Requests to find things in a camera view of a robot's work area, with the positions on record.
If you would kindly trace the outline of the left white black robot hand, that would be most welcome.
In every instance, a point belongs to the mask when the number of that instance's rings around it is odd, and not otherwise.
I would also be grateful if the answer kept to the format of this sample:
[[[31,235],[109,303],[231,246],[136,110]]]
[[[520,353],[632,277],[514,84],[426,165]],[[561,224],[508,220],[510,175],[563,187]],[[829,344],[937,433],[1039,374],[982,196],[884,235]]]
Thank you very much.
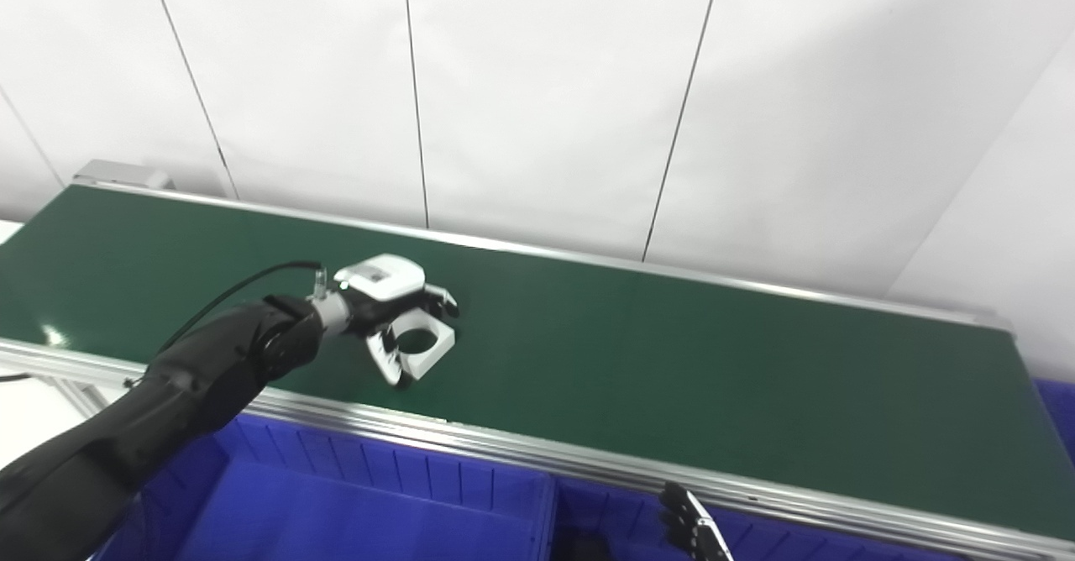
[[[454,346],[454,329],[444,318],[459,317],[459,304],[449,290],[427,282],[418,263],[379,254],[338,270],[333,282],[347,308],[347,332],[366,341],[393,388],[421,379]],[[416,331],[433,335],[433,344],[419,353],[402,350],[399,339]]]

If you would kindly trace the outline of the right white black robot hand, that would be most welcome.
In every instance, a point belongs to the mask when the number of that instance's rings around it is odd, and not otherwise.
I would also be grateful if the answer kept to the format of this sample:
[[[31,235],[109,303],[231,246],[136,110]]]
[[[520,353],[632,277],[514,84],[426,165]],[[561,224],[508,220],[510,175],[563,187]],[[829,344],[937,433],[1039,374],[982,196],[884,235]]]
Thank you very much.
[[[658,501],[669,544],[692,560],[733,560],[721,530],[694,492],[679,481],[664,481]]]

